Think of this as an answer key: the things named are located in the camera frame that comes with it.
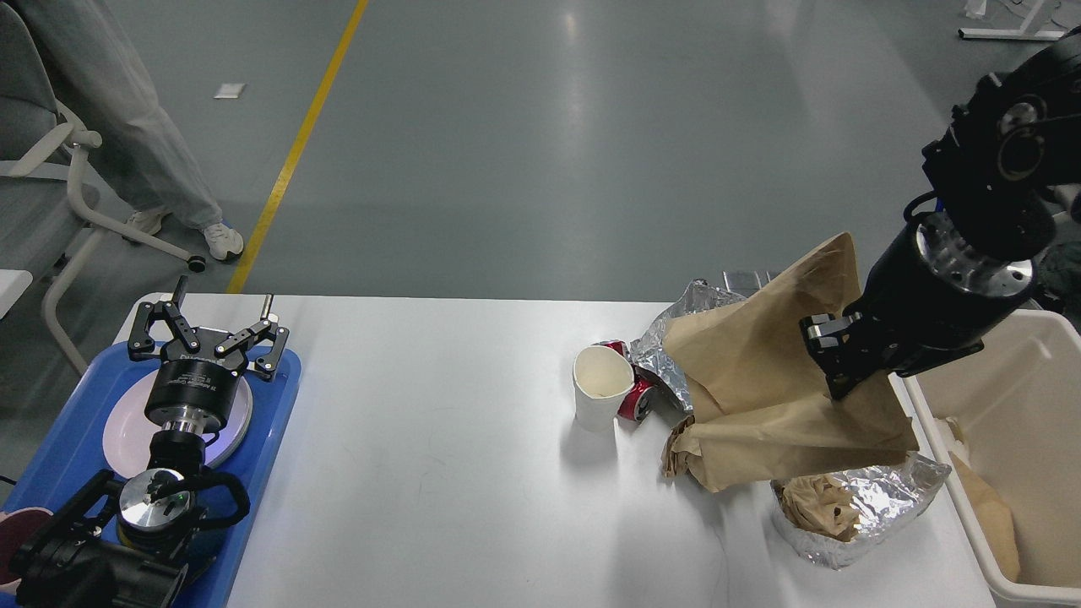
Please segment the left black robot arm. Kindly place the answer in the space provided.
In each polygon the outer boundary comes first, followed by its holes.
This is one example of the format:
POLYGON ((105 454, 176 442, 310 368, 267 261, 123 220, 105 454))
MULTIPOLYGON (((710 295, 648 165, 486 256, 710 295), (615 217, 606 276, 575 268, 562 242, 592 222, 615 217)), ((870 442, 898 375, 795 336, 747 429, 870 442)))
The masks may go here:
POLYGON ((285 434, 301 359, 263 301, 237 331, 142 301, 3 507, 4 607, 223 607, 285 434))

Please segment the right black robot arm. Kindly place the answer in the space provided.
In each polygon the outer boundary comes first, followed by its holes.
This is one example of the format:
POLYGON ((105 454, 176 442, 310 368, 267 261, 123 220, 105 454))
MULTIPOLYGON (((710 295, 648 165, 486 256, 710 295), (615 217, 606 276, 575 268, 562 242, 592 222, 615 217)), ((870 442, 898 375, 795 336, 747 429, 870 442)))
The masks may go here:
POLYGON ((1039 191, 1078 183, 1078 30, 1012 72, 986 74, 922 150, 931 190, 840 315, 803 318, 835 400, 877 371, 915 376, 983 351, 1032 298, 1057 225, 1039 191))

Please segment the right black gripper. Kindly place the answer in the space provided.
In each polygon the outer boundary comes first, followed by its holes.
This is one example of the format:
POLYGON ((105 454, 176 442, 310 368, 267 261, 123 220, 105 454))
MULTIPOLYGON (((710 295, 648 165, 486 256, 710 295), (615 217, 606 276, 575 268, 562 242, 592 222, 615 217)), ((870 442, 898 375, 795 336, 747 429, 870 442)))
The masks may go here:
POLYGON ((907 223, 843 316, 799 322, 833 400, 889 370, 915 376, 980 351, 983 336, 1035 292, 1031 259, 988 257, 946 213, 907 223))

